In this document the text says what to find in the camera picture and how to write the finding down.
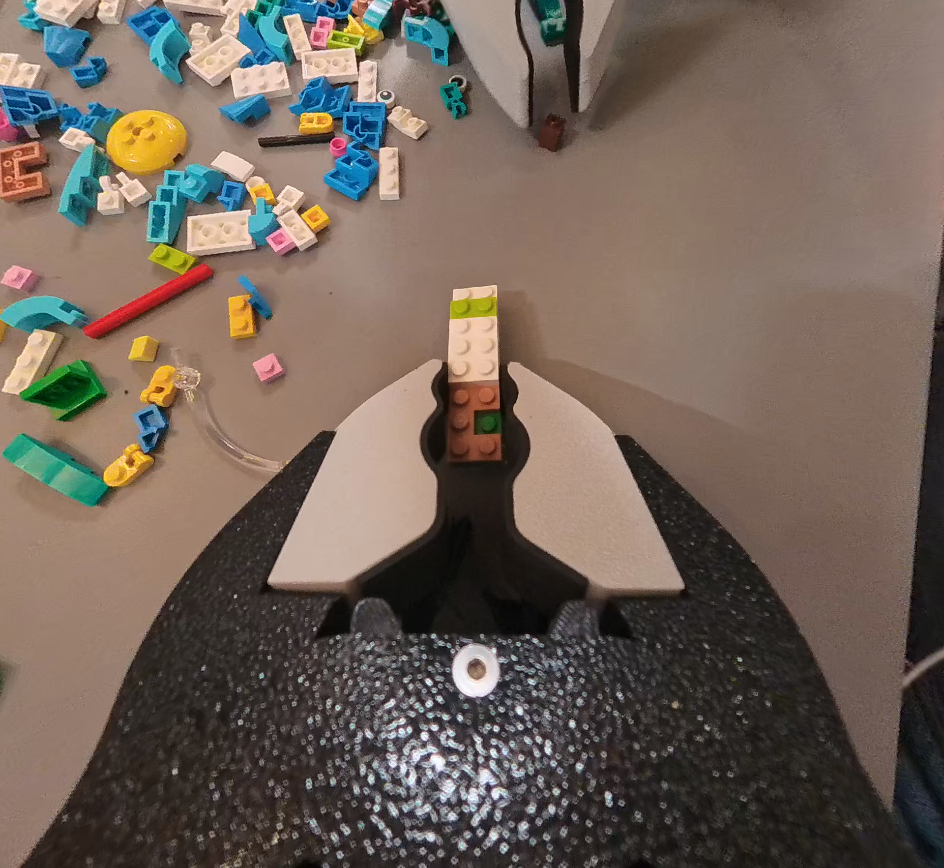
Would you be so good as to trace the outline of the brown notched plate brick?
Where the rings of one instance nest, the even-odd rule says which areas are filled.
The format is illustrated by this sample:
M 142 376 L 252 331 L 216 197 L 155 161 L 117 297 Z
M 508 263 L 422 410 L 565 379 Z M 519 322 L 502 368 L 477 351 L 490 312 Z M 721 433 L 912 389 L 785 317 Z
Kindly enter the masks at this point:
M 48 164 L 45 146 L 39 141 L 1 150 L 1 200 L 22 202 L 48 197 L 51 185 L 42 169 Z

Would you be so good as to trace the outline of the teal long slope brick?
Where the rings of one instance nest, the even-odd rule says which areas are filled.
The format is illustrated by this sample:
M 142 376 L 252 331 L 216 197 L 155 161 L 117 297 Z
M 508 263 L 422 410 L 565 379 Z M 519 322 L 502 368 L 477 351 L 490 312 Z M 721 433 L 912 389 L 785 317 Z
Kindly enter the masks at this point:
M 2 455 L 36 481 L 86 507 L 96 506 L 110 490 L 102 477 L 72 456 L 25 434 L 14 437 Z

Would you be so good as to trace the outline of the red rod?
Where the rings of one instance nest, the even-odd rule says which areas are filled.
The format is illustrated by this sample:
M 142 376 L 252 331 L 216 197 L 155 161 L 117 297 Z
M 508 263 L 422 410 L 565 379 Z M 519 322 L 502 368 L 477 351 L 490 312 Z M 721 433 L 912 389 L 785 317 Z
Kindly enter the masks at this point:
M 206 264 L 194 266 L 184 274 L 160 284 L 148 293 L 89 323 L 83 328 L 83 333 L 90 339 L 100 339 L 176 299 L 196 286 L 204 284 L 213 277 L 213 274 L 213 269 Z

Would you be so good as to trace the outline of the yellow round dish brick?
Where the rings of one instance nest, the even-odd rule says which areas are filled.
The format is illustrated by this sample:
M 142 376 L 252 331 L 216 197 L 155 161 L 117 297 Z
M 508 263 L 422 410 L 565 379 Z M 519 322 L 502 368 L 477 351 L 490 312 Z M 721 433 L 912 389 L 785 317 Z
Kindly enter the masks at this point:
M 187 130 L 177 118 L 143 109 L 124 115 L 108 132 L 112 163 L 135 175 L 152 175 L 175 165 L 186 152 Z

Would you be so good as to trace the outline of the pile of colourful toy bricks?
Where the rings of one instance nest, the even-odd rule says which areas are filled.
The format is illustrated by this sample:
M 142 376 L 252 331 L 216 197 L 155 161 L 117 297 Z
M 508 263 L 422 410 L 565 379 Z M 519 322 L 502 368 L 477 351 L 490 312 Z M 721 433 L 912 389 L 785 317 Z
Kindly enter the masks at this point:
M 180 392 L 173 346 L 197 351 L 224 421 L 310 427 L 317 400 L 398 333 L 401 314 L 441 304 L 427 272 L 525 287 L 554 264 L 541 182 L 502 136 L 473 156 L 462 74 L 420 42 L 386 43 L 391 2 L 406 33 L 452 41 L 445 7 L 403 0 L 30 0 L 27 53 L 2 51 L 2 149 L 41 142 L 48 197 L 2 201 L 2 451 L 19 434 L 96 472 L 86 507 L 2 455 L 12 488 L 57 514 L 97 511 L 154 484 Z M 390 88 L 397 104 L 376 101 Z M 187 130 L 174 166 L 135 175 L 105 145 L 116 120 L 150 109 Z M 265 150 L 257 138 L 333 131 L 328 144 Z M 206 264 L 213 277 L 100 339 L 83 328 Z

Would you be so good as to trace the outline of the brown white lime brick assembly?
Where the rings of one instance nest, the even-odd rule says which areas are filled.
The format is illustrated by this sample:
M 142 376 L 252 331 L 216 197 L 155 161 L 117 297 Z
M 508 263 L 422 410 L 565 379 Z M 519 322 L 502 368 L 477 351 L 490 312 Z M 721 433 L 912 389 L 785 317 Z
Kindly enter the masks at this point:
M 502 461 L 499 291 L 455 288 L 447 341 L 446 457 L 452 463 Z

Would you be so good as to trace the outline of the clear curved tube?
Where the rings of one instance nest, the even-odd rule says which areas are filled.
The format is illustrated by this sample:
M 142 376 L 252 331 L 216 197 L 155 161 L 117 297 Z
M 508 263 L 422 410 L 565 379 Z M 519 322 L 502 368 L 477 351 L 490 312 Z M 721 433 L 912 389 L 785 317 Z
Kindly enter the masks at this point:
M 193 411 L 199 427 L 209 441 L 232 461 L 245 468 L 267 474 L 280 473 L 286 466 L 285 462 L 253 453 L 230 438 L 219 425 L 201 383 L 201 374 L 194 367 L 174 366 L 174 385 L 183 394 L 186 404 Z

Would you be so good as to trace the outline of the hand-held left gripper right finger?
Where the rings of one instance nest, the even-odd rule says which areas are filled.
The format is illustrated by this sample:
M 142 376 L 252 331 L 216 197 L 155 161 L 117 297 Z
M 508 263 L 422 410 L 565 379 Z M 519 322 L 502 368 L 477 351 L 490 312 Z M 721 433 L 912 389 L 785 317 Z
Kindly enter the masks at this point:
M 522 364 L 507 368 L 530 442 L 513 482 L 520 534 L 581 574 L 589 595 L 680 593 L 683 579 L 611 429 Z

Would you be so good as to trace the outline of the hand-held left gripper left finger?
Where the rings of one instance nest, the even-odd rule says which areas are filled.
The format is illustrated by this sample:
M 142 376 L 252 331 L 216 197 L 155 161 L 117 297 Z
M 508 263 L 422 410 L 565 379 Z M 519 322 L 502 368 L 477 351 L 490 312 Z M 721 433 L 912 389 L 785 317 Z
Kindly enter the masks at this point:
M 437 478 L 420 437 L 442 364 L 430 360 L 339 425 L 268 585 L 355 594 L 360 578 L 424 535 L 437 515 Z

